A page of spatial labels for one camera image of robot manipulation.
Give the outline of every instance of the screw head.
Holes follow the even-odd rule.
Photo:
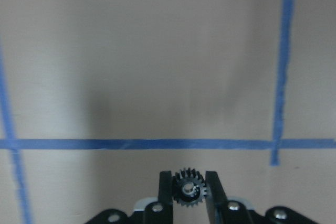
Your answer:
[[[110,223],[117,222],[118,220],[120,220],[120,216],[118,214],[112,214],[107,220]]]
[[[230,201],[227,207],[232,211],[238,211],[240,209],[238,202],[235,201]]]
[[[277,209],[274,211],[274,217],[279,219],[279,220],[285,220],[287,219],[287,214],[285,211]]]
[[[195,186],[193,182],[187,182],[182,186],[182,193],[185,195],[193,195]]]
[[[163,205],[161,203],[156,203],[152,206],[153,212],[161,212],[163,210]]]

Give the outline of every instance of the black gear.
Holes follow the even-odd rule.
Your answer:
[[[173,177],[173,197],[182,206],[194,206],[206,196],[203,176],[195,169],[183,169]]]

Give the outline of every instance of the blue tape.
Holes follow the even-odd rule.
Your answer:
[[[22,139],[22,149],[34,150],[152,150],[152,149],[223,149],[267,150],[271,141],[219,139]]]
[[[9,99],[7,95],[6,80],[3,67],[2,50],[0,48],[0,105],[3,117],[3,126],[6,139],[2,145],[10,149],[12,161],[14,164],[14,176],[18,183],[18,196],[21,210],[23,212],[23,220],[25,224],[32,224],[32,217],[30,214],[29,201],[27,197],[27,188],[25,184],[24,171],[22,166],[22,158],[18,145],[18,140],[14,131],[14,123],[11,117]]]
[[[279,45],[279,60],[276,84],[276,100],[274,108],[274,122],[271,151],[271,165],[279,165],[279,148],[284,131],[283,107],[285,105],[286,74],[290,56],[290,25],[293,16],[294,0],[282,0],[281,32]]]
[[[8,149],[5,140],[0,140],[0,149]]]
[[[208,150],[271,150],[267,140],[229,139],[20,139],[23,150],[153,150],[153,149],[208,149]],[[331,138],[283,139],[280,149],[336,148]],[[7,148],[0,141],[0,149]]]

